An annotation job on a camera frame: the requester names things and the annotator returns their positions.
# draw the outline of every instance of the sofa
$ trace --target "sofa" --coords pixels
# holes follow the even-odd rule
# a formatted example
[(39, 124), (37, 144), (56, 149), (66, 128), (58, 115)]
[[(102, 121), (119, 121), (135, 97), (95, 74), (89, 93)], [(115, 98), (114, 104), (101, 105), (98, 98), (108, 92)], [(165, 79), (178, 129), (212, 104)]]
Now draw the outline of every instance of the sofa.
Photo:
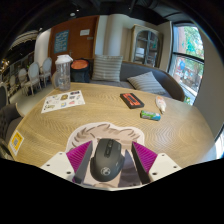
[[(176, 82), (176, 80), (172, 76), (170, 76), (168, 73), (158, 68), (137, 64), (134, 62), (122, 61), (120, 69), (120, 82), (101, 81), (101, 80), (92, 80), (94, 59), (88, 59), (88, 61), (90, 62), (90, 71), (89, 71), (90, 83), (123, 87), (127, 89), (135, 89), (132, 86), (132, 84), (127, 80), (127, 78), (135, 77), (151, 71), (155, 79), (160, 83), (160, 85), (165, 90), (165, 94), (163, 94), (162, 96), (169, 97), (181, 102), (184, 101), (185, 95), (181, 86)], [(54, 88), (58, 86), (57, 80), (58, 80), (57, 73), (55, 72), (52, 76), (52, 84)]]

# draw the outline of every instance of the computer mouse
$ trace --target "computer mouse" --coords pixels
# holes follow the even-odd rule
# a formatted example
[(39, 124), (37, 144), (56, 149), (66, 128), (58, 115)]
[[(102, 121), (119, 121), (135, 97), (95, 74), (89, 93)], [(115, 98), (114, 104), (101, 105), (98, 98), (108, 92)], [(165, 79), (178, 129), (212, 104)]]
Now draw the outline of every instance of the computer mouse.
[(124, 165), (121, 144), (113, 139), (100, 139), (94, 157), (90, 160), (90, 173), (100, 182), (113, 180)]

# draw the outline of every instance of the wooden cabinet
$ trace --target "wooden cabinet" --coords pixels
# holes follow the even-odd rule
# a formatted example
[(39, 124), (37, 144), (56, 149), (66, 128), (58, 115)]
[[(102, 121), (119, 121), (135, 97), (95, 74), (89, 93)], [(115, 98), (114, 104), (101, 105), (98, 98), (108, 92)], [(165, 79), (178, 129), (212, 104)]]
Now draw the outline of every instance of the wooden cabinet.
[(162, 52), (162, 38), (162, 34), (156, 30), (134, 25), (129, 60), (158, 68)]

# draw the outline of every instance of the wooden table top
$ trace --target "wooden table top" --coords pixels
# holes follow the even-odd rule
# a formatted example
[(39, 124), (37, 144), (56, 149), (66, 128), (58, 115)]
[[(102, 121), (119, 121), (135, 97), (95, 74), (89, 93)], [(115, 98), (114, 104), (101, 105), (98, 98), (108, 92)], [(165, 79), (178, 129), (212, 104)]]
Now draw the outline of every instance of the wooden table top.
[[(21, 121), (17, 130), (24, 141), (15, 161), (41, 167), (59, 151), (65, 151), (71, 133), (87, 123), (110, 122), (120, 127), (136, 127), (145, 134), (145, 147), (166, 153), (180, 167), (216, 159), (212, 132), (199, 110), (164, 97), (167, 107), (160, 121), (140, 118), (141, 110), (160, 113), (156, 95), (120, 87), (71, 83), (70, 91), (81, 90), (85, 105), (41, 114), (42, 99)], [(120, 93), (134, 93), (144, 108), (129, 109)], [(54, 89), (47, 96), (61, 94)]]

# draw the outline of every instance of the mouse pad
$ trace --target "mouse pad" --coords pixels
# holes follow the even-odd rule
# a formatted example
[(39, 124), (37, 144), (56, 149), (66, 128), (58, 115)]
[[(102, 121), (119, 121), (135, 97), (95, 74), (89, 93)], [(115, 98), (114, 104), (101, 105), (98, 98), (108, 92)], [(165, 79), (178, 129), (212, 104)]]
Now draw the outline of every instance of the mouse pad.
[(131, 152), (132, 141), (144, 145), (144, 133), (135, 127), (118, 127), (109, 122), (89, 123), (77, 128), (69, 137), (66, 151), (76, 148), (85, 142), (93, 142), (93, 151), (90, 159), (94, 156), (96, 146), (101, 138), (111, 138), (121, 143), (121, 153), (125, 157), (121, 172), (111, 181), (101, 183), (95, 180), (90, 173), (90, 161), (87, 167), (83, 185), (102, 188), (119, 188), (142, 185), (135, 167)]

